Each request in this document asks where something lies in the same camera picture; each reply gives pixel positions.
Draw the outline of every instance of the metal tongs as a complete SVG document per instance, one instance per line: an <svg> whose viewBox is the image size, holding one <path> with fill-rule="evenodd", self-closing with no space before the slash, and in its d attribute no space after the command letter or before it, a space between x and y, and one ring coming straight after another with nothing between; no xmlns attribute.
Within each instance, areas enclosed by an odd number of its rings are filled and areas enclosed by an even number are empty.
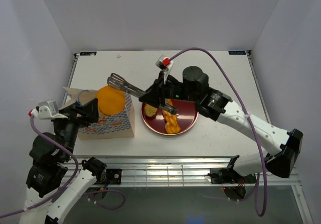
<svg viewBox="0 0 321 224"><path fill-rule="evenodd" d="M146 94L145 91L139 89L138 87L131 85L129 82L127 82L123 77L119 76L116 73L112 73L110 77L107 79L107 83L112 88L115 88L117 90L128 92L129 94L135 96L135 97L142 97Z"/></svg>

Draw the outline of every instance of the red plate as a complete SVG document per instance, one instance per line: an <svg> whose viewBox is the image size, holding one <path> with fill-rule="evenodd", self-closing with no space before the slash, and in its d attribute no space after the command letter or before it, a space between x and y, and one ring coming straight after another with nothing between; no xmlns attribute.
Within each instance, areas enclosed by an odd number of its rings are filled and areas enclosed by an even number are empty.
<svg viewBox="0 0 321 224"><path fill-rule="evenodd" d="M145 103L141 105L141 116L145 124L154 132L161 135L179 135L189 130L195 123L199 113L195 110L195 103L180 100L172 100L172 103L178 109L177 121L181 127L181 131L177 134L168 134L165 130L166 121L163 117L162 110L157 110L157 115L154 119L146 118L144 115Z"/></svg>

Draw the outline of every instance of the white tabletop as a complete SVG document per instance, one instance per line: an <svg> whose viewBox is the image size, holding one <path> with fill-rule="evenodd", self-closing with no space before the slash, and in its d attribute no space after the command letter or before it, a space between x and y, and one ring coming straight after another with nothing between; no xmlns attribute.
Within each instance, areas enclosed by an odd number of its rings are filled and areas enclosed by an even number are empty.
<svg viewBox="0 0 321 224"><path fill-rule="evenodd" d="M71 81L73 88L100 89L115 72L131 84L145 90L157 78L155 62L163 54L171 57L177 51L112 51L96 56L79 56ZM246 55L229 55L211 51L243 99L251 114L266 120L263 106ZM190 51L174 61L171 75L182 81L182 71L199 66L209 76L209 84L237 101L215 63L203 52ZM135 137L81 141L77 139L77 156L233 156L257 152L254 141L236 130L199 115L186 133L167 137L154 133L141 118L141 103L132 96L135 108Z"/></svg>

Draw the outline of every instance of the purple cable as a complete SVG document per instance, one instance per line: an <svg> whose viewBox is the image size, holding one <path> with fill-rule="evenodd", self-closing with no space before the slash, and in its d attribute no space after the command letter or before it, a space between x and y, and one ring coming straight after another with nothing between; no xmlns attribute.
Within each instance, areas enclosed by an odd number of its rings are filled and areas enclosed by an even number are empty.
<svg viewBox="0 0 321 224"><path fill-rule="evenodd" d="M120 191L120 190L99 190L99 191L93 191L93 192L88 192L88 193L84 193L83 195L91 195L91 194L97 194L97 193L103 193L103 192L116 192L118 194L120 194L122 196L122 203L117 206L117 207L110 207L110 206L107 206L99 201L96 201L96 204L105 208L105 209L108 209L108 210L117 210L119 208L121 208L125 202L126 202L126 197L125 197L125 194Z"/></svg>
<svg viewBox="0 0 321 224"><path fill-rule="evenodd" d="M244 105L244 102L242 101L240 95L238 94L238 92L236 91L236 89L234 88L232 82L230 81L230 79L228 78L228 76L226 75L226 73L224 72L223 68L221 67L221 65L218 63L218 61L214 58L214 56L209 53L207 50L203 49L203 48L198 48L198 47L191 47L191 48L187 48L183 51L180 51L179 53L175 54L173 57L170 58L170 61L174 60L175 58L177 58L178 56L180 56L181 54L187 52L187 51L192 51L192 50L197 50L197 51L202 51L204 53L206 53L216 64L216 66L220 69L221 73L223 74L223 76L225 77L226 81L228 82L228 84L230 85L230 87L232 88L234 94L236 95L237 99L239 100L242 109L244 111L245 115L249 115L249 113L246 110L246 107ZM255 198L254 198L254 203L255 203L255 210L258 216L264 216L265 211L266 211L266 206L267 206L267 176L266 176L266 167L265 167L265 163L264 163L264 156L263 156L263 152L261 149L261 144L259 141L259 136L257 135L257 132L255 130L255 127L253 125L253 122L251 120L250 117L247 118L250 127L253 131L253 135L254 135L254 139L257 145L257 148L259 150L259 154L260 154L260 158L261 158L261 164L262 164L262 171L263 171L263 183L264 183L264 198L263 198L263 208L262 208L262 212L259 213L258 211L258 205L257 205L257 195L258 195L258 182L259 182L259 174L257 176L257 180L256 180L256 184L254 189L252 190L252 192L250 193L252 195L253 191L255 190Z"/></svg>
<svg viewBox="0 0 321 224"><path fill-rule="evenodd" d="M50 143L52 143L53 145L55 145L56 147L58 147L59 149L61 149L63 152L67 153L69 156L71 156L71 158L75 161L75 171L74 173L71 175L71 177L69 178L69 180L67 180L67 182L60 188L58 189L57 192L55 192L54 194L52 194L51 196L49 196L48 198L38 202L37 204L34 204L32 206L29 206L27 207L28 210L31 210L31 209L34 209L46 202L48 202L49 200L51 200L52 198L58 196L60 193L64 192L64 190L66 189L67 185L72 181L72 179L76 176L77 174L77 171L78 171L78 160L76 159L76 157L69 151L67 150L65 147L61 146L60 144L58 144L56 141L50 139L48 136L45 136L43 133L41 133L35 126L35 123L34 123L34 116L31 115L30 116L30 125L31 125L31 128L39 135L41 136L42 138L44 138L45 140L49 141ZM11 216L11 215L16 215L16 214L19 214L19 213L22 213L24 212L23 209L21 210L17 210L17 211L14 211L14 212L11 212L11 213L8 213L8 214L5 214L5 215L1 215L0 216L0 219L2 218L5 218L5 217L8 217L8 216Z"/></svg>

